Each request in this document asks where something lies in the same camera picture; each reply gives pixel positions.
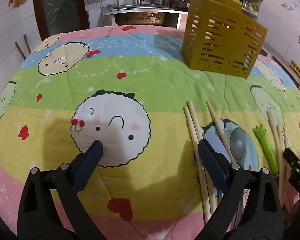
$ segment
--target door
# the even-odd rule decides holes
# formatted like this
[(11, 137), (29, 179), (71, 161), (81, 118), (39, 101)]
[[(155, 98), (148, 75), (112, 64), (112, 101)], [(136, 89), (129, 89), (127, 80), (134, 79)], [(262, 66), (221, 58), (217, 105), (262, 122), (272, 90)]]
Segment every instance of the door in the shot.
[(34, 0), (34, 12), (41, 40), (89, 28), (84, 0)]

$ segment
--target metal spoon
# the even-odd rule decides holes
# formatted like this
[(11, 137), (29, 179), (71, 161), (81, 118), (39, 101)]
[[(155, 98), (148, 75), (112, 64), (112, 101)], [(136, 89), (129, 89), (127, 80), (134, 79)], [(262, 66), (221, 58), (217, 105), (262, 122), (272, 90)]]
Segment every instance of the metal spoon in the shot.
[(244, 168), (244, 161), (247, 155), (247, 139), (246, 132), (241, 127), (233, 130), (230, 136), (230, 149), (233, 157)]

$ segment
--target stainless steel sink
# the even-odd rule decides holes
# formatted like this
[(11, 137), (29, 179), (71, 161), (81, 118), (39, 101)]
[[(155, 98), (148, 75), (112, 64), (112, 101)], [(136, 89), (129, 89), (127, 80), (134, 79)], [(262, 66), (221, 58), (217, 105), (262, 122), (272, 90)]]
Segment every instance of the stainless steel sink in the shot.
[(128, 4), (128, 5), (119, 5), (119, 6), (111, 6), (109, 7), (111, 11), (117, 10), (130, 10), (130, 9), (167, 9), (173, 10), (170, 7), (166, 7), (163, 5), (156, 4)]

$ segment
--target yellow perforated metal basket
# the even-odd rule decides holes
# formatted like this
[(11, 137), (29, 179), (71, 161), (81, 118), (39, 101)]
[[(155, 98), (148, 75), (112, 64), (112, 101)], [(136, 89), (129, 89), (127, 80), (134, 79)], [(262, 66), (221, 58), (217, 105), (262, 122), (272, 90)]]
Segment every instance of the yellow perforated metal basket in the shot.
[(181, 53), (191, 69), (247, 78), (266, 33), (237, 0), (191, 0)]

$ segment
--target brown door frame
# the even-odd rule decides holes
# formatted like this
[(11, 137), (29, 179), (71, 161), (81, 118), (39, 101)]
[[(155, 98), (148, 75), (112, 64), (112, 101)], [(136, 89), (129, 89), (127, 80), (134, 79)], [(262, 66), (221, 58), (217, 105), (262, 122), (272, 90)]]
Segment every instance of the brown door frame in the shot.
[[(44, 13), (43, 2), (42, 0), (33, 0), (33, 5), (34, 5), (34, 14), (35, 14), (35, 19), (37, 21), (38, 31), (41, 40), (43, 41), (50, 36), (46, 15)], [(80, 23), (80, 30), (89, 29), (88, 13), (85, 10), (84, 0), (76, 0), (76, 5), (77, 5), (77, 12), (78, 12), (79, 23)]]

